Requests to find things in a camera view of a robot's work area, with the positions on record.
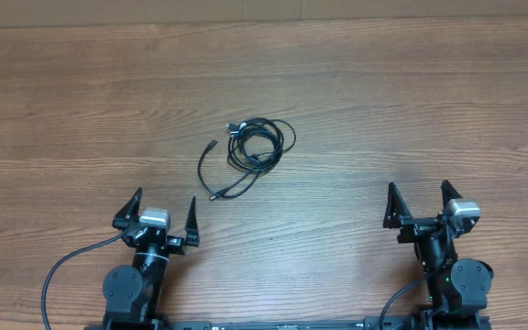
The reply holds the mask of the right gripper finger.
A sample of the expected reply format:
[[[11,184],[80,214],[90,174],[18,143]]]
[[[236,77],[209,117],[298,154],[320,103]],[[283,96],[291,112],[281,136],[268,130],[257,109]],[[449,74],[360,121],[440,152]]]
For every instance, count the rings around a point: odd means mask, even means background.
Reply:
[[[463,196],[456,190],[449,180],[443,180],[440,185],[444,212],[455,212],[457,201],[461,202]]]
[[[412,219],[412,214],[408,209],[398,186],[391,181],[388,186],[388,197],[383,227],[396,229],[405,226]]]

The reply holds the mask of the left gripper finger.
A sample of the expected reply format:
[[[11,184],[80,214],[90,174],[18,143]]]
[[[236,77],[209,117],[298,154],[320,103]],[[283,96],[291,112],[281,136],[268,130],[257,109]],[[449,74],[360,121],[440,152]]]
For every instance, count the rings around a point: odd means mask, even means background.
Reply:
[[[131,199],[115,214],[115,221],[137,221],[143,189],[138,187]]]
[[[196,218],[196,197],[192,197],[192,201],[189,207],[187,214],[187,219],[185,223],[185,245],[189,247],[198,248],[199,247],[199,226],[197,224]]]

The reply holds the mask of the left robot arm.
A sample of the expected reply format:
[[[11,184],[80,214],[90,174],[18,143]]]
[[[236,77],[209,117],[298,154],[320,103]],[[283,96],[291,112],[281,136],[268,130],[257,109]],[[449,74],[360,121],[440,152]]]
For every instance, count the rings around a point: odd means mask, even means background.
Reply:
[[[112,222],[135,254],[129,265],[113,268],[104,278],[105,330],[167,329],[158,304],[170,256],[183,256],[187,248],[200,245],[195,198],[187,214],[185,235],[172,236],[170,212],[153,207],[141,210],[141,197],[142,190],[137,189]]]

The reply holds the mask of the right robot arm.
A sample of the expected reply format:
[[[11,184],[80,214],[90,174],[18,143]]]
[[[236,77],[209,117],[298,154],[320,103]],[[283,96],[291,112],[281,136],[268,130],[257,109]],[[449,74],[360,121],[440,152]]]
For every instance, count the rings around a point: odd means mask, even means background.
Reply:
[[[378,318],[379,329],[490,329],[490,319],[479,312],[488,305],[494,278],[492,267],[481,260],[460,258],[454,240],[469,233],[480,219],[477,202],[463,197],[447,180],[440,184],[442,209],[433,217],[412,215],[395,182],[388,186],[383,226],[398,229],[400,244],[413,244],[423,276],[394,293]],[[407,316],[387,312],[406,292],[425,284],[429,303]]]

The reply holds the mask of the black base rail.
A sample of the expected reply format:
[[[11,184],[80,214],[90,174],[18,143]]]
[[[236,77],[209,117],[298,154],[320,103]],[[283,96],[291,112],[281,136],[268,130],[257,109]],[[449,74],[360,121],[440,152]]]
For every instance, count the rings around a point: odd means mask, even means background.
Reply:
[[[85,329],[135,330],[135,329],[165,329],[165,330],[380,330],[380,318],[367,316],[357,321],[312,321],[312,322],[248,322],[248,323],[219,323],[207,321],[167,322],[157,321],[149,324],[135,324],[131,322],[109,322],[107,325],[90,325]],[[411,316],[386,316],[382,320],[383,330],[411,330],[411,329],[443,329],[443,330],[491,330],[488,317],[482,317],[477,323],[469,319],[434,318],[434,323],[421,326]]]

